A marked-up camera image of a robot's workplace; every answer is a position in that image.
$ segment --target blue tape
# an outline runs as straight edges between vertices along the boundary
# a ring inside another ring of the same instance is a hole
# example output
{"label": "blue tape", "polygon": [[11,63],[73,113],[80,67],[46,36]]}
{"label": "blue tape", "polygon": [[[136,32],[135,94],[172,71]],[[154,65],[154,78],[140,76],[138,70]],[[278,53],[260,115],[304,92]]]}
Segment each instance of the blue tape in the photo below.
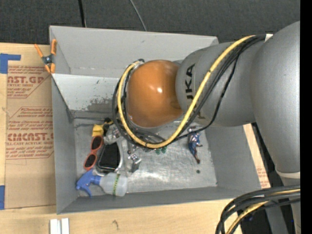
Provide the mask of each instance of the blue tape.
{"label": "blue tape", "polygon": [[0,54],[0,73],[8,73],[8,61],[9,60],[20,60],[20,55],[9,55],[9,54]]}
{"label": "blue tape", "polygon": [[0,185],[0,210],[4,210],[4,185]]}

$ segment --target black cable bundle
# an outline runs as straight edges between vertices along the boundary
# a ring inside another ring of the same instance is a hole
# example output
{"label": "black cable bundle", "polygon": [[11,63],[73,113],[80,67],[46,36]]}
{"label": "black cable bundle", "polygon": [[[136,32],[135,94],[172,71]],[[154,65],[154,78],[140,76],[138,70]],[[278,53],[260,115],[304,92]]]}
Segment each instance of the black cable bundle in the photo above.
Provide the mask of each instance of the black cable bundle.
{"label": "black cable bundle", "polygon": [[[276,202],[282,199],[290,199],[283,202]],[[300,201],[300,185],[299,186],[282,186],[262,189],[251,193],[244,194],[232,200],[222,211],[220,221],[215,230],[215,234],[232,234],[239,223],[250,214],[254,214],[255,211],[265,210],[271,207],[277,207],[282,205],[289,205]],[[234,213],[244,211],[248,207],[255,206],[258,203],[263,203],[260,207],[255,207],[250,213],[244,215],[239,221],[235,223],[232,229],[225,232],[224,222]]]}

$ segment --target small toy figure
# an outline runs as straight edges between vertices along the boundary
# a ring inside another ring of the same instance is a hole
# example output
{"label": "small toy figure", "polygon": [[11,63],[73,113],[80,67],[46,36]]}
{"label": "small toy figure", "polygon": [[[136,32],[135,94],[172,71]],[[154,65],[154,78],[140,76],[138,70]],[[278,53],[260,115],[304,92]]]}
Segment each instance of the small toy figure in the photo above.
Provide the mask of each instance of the small toy figure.
{"label": "small toy figure", "polygon": [[189,146],[189,149],[191,151],[191,153],[193,154],[194,158],[196,159],[197,161],[197,164],[200,163],[200,159],[197,157],[197,150],[196,150],[196,147],[201,147],[203,145],[200,145],[200,141],[199,141],[199,136],[200,136],[200,133],[194,133],[194,134],[191,134],[188,138],[188,146]]}

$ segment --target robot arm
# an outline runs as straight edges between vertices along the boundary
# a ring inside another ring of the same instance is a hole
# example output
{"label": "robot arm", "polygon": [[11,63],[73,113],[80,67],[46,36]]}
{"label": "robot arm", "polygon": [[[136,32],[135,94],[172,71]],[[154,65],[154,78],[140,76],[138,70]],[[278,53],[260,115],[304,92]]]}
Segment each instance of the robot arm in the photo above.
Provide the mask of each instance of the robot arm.
{"label": "robot arm", "polygon": [[[284,185],[298,185],[300,22],[267,41],[265,37],[244,38],[227,52],[231,46],[222,43],[191,53],[178,69],[176,63],[159,60],[140,65],[128,77],[126,108],[130,111],[123,124],[157,132],[163,124],[187,114],[190,107],[196,112],[193,120],[201,125],[256,122]],[[233,52],[238,54],[231,60]],[[227,68],[220,70],[226,62]],[[209,80],[202,87],[207,75]],[[300,204],[293,205],[293,214],[296,231],[301,233]]]}

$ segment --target cardboard sheet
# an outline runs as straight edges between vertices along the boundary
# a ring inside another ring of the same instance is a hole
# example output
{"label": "cardboard sheet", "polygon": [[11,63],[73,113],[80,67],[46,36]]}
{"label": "cardboard sheet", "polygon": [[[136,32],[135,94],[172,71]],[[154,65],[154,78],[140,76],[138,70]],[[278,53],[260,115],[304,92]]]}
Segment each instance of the cardboard sheet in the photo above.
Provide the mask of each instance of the cardboard sheet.
{"label": "cardboard sheet", "polygon": [[[8,62],[5,208],[55,204],[51,77],[32,44],[1,45]],[[50,46],[40,46],[44,55]]]}

